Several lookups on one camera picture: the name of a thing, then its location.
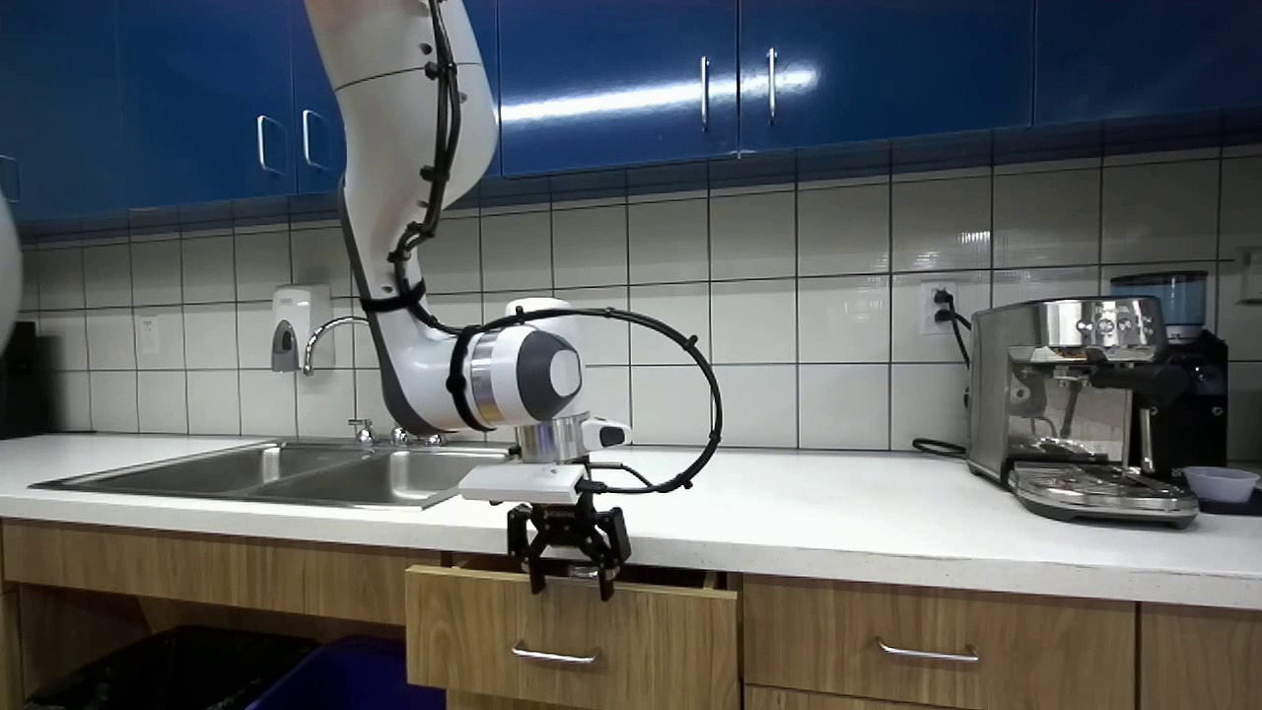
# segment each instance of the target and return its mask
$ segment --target white tiled wall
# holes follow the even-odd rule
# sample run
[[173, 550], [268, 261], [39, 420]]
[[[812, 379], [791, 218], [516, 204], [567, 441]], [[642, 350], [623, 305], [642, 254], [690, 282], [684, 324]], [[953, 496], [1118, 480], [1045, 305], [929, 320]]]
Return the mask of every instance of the white tiled wall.
[[[719, 367], [724, 441], [780, 449], [960, 437], [964, 367], [929, 320], [934, 289], [971, 314], [1092, 296], [1130, 267], [1210, 267], [1231, 454], [1262, 459], [1243, 250], [1262, 250], [1262, 147], [458, 211], [423, 261], [450, 324], [546, 292], [675, 324]], [[339, 437], [351, 414], [387, 421], [361, 324], [328, 334], [319, 375], [268, 372], [273, 289], [328, 283], [353, 314], [333, 221], [44, 245], [27, 276], [65, 431]], [[705, 437], [705, 387], [669, 343], [591, 324], [581, 346], [587, 405], [632, 420], [637, 441]]]

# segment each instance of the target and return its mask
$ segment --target electrical outlet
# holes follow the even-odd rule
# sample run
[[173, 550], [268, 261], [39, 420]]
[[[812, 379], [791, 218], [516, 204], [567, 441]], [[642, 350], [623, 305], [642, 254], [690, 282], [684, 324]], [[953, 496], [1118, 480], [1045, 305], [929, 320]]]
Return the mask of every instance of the electrical outlet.
[[1246, 254], [1246, 276], [1237, 289], [1237, 305], [1262, 305], [1262, 250]]

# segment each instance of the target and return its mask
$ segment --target cabinet handle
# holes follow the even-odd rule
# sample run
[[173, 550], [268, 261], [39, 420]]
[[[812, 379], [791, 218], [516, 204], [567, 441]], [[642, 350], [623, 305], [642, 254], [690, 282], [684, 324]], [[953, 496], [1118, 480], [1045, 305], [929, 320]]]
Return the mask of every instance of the cabinet handle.
[[769, 113], [769, 122], [775, 122], [780, 117], [780, 84], [775, 84], [775, 76], [780, 76], [780, 66], [775, 66], [775, 48], [763, 48], [763, 113]]
[[0, 162], [7, 162], [10, 165], [10, 200], [19, 200], [23, 197], [23, 165], [10, 159], [10, 154], [0, 154]]
[[268, 154], [268, 128], [281, 129], [281, 122], [274, 122], [273, 113], [255, 113], [255, 117], [251, 117], [251, 159], [260, 162], [264, 174], [281, 174], [281, 171], [273, 165], [273, 154]]
[[949, 667], [979, 667], [983, 656], [975, 656], [971, 648], [960, 656], [949, 656], [949, 652], [924, 652], [924, 648], [893, 648], [893, 642], [883, 642], [874, 639], [874, 648], [889, 660], [917, 660], [917, 662], [949, 662]]
[[556, 652], [536, 652], [524, 642], [514, 642], [510, 656], [524, 660], [524, 662], [546, 662], [546, 667], [596, 667], [599, 662], [599, 656], [556, 656]]
[[322, 162], [314, 162], [314, 128], [322, 122], [319, 112], [302, 112], [302, 165], [308, 171], [322, 171]]
[[703, 78], [703, 128], [709, 128], [709, 54], [698, 58]]

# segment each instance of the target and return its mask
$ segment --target stainless steel sink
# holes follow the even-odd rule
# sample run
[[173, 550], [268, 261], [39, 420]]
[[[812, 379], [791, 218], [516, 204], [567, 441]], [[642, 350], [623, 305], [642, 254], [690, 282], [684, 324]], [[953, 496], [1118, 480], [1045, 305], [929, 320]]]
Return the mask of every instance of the stainless steel sink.
[[268, 506], [437, 506], [474, 471], [500, 459], [435, 447], [286, 441], [153, 471], [60, 479], [31, 489], [201, 496]]

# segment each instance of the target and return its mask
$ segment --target kitchen counter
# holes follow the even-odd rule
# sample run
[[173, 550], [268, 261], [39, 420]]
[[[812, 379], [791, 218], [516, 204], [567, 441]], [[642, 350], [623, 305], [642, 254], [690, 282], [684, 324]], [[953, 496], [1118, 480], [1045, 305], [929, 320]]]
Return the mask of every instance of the kitchen counter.
[[[446, 501], [423, 512], [27, 489], [243, 447], [260, 441], [10, 437], [0, 441], [0, 516], [506, 554], [506, 506]], [[652, 479], [690, 460], [684, 449], [619, 459]], [[690, 495], [599, 501], [623, 506], [632, 563], [1262, 612], [1262, 516], [1201, 512], [1188, 530], [1047, 522], [947, 459], [724, 449]]]

